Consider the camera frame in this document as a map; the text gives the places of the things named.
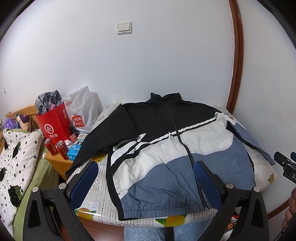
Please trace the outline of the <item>person's right hand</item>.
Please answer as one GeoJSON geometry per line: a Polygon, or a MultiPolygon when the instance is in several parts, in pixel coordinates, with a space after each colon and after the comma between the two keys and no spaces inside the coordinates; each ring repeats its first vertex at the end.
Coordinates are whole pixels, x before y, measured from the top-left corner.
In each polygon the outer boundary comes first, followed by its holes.
{"type": "Polygon", "coordinates": [[[293,215],[296,212],[296,188],[291,192],[291,197],[288,200],[289,209],[285,212],[285,219],[283,220],[282,227],[284,228],[289,221],[293,218],[293,215]]]}

